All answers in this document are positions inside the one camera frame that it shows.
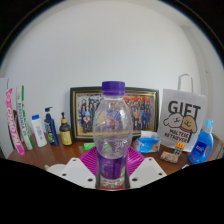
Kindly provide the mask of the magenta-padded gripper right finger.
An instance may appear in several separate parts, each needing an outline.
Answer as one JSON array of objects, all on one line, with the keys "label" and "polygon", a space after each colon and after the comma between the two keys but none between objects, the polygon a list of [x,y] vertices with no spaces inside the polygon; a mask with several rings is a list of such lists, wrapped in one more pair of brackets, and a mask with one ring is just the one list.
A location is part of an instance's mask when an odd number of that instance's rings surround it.
[{"label": "magenta-padded gripper right finger", "polygon": [[153,157],[144,157],[137,150],[128,149],[125,187],[134,189],[143,187],[166,176]]}]

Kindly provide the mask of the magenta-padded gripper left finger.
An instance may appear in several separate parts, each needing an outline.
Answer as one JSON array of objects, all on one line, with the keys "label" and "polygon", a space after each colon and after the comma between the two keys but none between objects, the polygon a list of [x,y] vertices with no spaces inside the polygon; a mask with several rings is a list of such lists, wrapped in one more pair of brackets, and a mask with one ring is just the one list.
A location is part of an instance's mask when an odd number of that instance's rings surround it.
[{"label": "magenta-padded gripper left finger", "polygon": [[60,176],[84,188],[95,189],[97,186],[98,159],[96,148],[85,152],[80,158],[71,158]]}]

